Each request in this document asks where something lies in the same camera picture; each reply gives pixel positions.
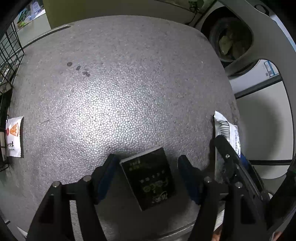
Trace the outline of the small white orange sachet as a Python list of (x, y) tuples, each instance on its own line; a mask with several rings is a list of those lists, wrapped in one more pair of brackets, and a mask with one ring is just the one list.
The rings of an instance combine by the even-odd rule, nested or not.
[(20, 158), (21, 148), (21, 123), (23, 116), (6, 120), (6, 154), (9, 157)]

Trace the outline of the washing machine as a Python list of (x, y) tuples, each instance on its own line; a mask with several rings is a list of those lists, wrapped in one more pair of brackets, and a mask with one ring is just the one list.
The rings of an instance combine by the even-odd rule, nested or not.
[[(243, 21), (220, 2), (215, 2), (197, 24), (211, 43), (224, 68), (249, 50), (252, 32)], [(241, 97), (282, 81), (276, 66), (259, 59), (229, 76), (236, 97)]]

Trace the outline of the pale blue white pouch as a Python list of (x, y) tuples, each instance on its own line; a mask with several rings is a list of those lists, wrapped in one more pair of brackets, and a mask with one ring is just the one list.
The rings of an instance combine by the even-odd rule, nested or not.
[(227, 118), (218, 111), (214, 113), (215, 137), (223, 136), (234, 149), (236, 154), (241, 156), (241, 144), (238, 126), (230, 123)]

